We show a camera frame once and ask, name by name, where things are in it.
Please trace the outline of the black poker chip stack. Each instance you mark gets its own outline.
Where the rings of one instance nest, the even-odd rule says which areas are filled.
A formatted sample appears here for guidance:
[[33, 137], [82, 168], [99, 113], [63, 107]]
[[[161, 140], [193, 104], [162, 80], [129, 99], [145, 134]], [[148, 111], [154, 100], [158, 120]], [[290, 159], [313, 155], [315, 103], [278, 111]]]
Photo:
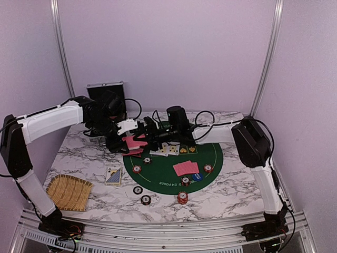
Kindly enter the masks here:
[[147, 206], [151, 203], [151, 197], [148, 195], [141, 196], [141, 204]]

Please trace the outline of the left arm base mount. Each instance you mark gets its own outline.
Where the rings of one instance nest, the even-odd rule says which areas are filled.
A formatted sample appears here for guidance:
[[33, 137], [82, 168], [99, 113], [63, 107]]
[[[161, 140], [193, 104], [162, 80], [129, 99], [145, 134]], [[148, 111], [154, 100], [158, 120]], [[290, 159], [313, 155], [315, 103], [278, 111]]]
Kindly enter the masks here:
[[48, 216], [39, 216], [39, 230], [60, 237], [60, 240], [81, 239], [85, 225], [81, 222], [63, 219], [58, 207]]

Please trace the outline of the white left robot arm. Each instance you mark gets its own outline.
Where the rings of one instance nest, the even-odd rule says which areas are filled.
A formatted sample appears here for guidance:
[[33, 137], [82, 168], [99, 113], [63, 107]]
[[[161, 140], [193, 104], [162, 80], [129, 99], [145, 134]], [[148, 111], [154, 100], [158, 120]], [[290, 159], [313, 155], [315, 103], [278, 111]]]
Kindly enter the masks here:
[[1, 156], [9, 177], [46, 219], [47, 228], [54, 234], [63, 234], [66, 222], [36, 175], [28, 147], [59, 130], [84, 124], [106, 139], [110, 152], [120, 152], [125, 146], [123, 134], [137, 128], [135, 120], [121, 119], [122, 107], [123, 102], [118, 95], [107, 91], [100, 100], [80, 95], [37, 112], [5, 117], [1, 128]]

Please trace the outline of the red-backed card bottom player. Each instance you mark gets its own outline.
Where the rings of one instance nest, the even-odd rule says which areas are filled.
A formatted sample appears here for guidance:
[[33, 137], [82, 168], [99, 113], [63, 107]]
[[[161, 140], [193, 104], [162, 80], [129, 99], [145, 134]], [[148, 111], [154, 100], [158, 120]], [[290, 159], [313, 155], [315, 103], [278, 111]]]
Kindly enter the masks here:
[[173, 169], [175, 173], [177, 174], [177, 176], [180, 177], [186, 174], [190, 174], [191, 166], [192, 166], [191, 162], [184, 162], [184, 163], [179, 163], [179, 164], [174, 165]]

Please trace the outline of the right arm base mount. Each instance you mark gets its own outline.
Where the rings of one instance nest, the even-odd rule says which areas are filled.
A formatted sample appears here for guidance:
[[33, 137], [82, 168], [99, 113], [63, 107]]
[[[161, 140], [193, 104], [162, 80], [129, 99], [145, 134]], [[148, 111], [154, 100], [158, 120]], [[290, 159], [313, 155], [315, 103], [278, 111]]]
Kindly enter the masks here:
[[243, 225], [241, 235], [246, 241], [253, 241], [287, 233], [289, 231], [285, 218], [287, 212], [286, 205], [283, 205], [275, 215], [264, 212], [264, 221]]

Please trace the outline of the red poker chip stack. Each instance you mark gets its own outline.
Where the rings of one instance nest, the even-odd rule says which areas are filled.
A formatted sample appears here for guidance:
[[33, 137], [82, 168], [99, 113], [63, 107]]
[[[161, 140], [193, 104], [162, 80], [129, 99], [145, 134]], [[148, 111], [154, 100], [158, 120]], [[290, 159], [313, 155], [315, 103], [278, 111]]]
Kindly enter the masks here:
[[188, 194], [185, 191], [181, 191], [177, 195], [177, 201], [182, 205], [186, 204], [188, 202], [188, 199]]

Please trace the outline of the blue small blind button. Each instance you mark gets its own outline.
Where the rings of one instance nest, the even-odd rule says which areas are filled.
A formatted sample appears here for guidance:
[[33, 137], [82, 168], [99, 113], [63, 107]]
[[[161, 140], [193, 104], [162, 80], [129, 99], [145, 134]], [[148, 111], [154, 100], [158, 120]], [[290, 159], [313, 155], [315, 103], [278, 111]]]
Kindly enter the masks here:
[[204, 179], [204, 176], [201, 173], [192, 174], [192, 179], [195, 182], [200, 182]]

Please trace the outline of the red playing card deck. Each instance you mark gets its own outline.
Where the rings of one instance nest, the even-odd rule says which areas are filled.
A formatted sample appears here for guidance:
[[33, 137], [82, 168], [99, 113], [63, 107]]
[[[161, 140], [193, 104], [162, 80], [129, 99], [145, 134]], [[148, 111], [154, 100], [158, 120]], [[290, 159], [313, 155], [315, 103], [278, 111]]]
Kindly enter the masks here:
[[129, 153], [123, 154], [123, 155], [140, 154], [140, 153], [137, 153], [137, 150], [139, 148], [144, 149], [144, 147], [147, 146], [146, 141], [134, 141], [133, 136], [123, 137], [122, 140], [126, 142], [128, 148], [129, 148]]

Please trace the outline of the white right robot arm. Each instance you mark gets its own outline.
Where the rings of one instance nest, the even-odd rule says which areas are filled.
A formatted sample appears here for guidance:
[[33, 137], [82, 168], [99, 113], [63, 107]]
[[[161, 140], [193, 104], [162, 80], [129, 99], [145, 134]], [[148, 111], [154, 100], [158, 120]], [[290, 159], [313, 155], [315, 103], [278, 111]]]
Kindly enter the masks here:
[[263, 199], [266, 221], [261, 224], [261, 232], [266, 236], [274, 235], [281, 228], [281, 220], [288, 209], [280, 195], [279, 179], [273, 169], [274, 139], [270, 133], [265, 133], [267, 126], [251, 116], [225, 123], [191, 123], [184, 108], [178, 105], [166, 112], [168, 126], [145, 117], [143, 122], [133, 124], [131, 133], [134, 138], [146, 141], [154, 150], [171, 141], [194, 145], [233, 140], [240, 161], [251, 170]]

